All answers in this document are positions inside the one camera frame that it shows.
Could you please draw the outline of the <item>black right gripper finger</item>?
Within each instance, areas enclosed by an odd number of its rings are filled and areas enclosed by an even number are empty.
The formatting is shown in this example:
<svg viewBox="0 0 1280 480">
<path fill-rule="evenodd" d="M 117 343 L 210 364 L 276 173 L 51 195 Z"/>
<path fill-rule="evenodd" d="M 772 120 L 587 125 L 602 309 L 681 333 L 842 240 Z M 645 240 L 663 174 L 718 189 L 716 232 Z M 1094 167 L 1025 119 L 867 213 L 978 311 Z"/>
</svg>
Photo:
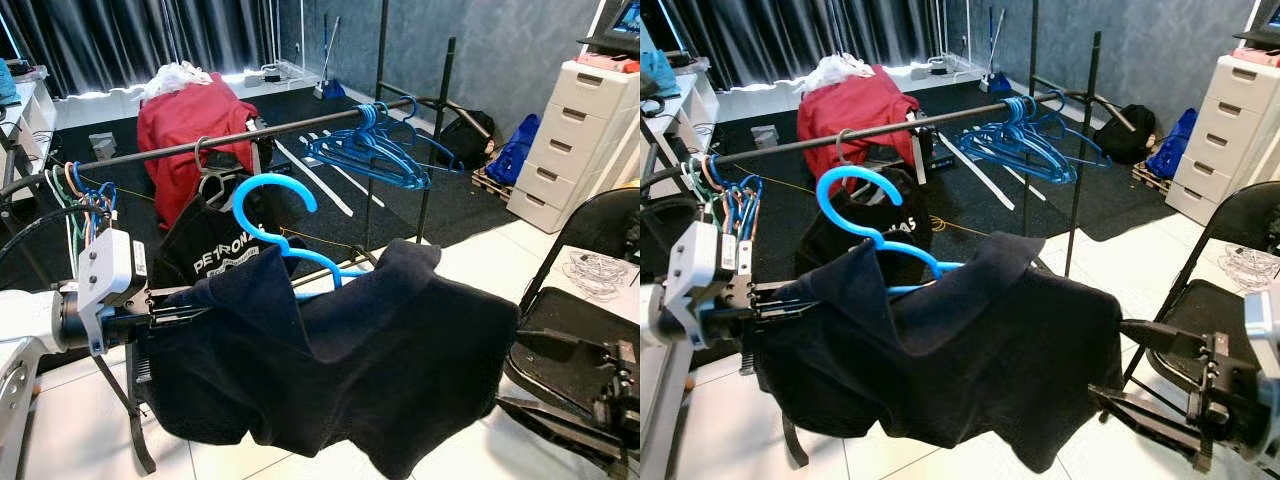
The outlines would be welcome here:
<svg viewBox="0 0 1280 480">
<path fill-rule="evenodd" d="M 605 346 L 564 332 L 517 330 L 517 347 L 521 351 L 515 356 L 515 365 L 534 372 L 611 366 L 611 352 Z"/>
<path fill-rule="evenodd" d="M 1120 333 L 1138 346 L 1161 355 L 1181 358 L 1210 360 L 1206 335 L 1187 332 L 1164 323 L 1120 321 Z"/>
<path fill-rule="evenodd" d="M 1134 433 L 1183 454 L 1196 471 L 1211 470 L 1211 447 L 1204 448 L 1202 431 L 1184 421 L 1170 419 L 1152 403 L 1111 388 L 1089 388 L 1091 398 L 1105 413 L 1119 419 Z"/>
<path fill-rule="evenodd" d="M 543 439 L 598 466 L 616 465 L 616 436 L 590 420 L 534 399 L 499 397 L 497 404 Z"/>
</svg>

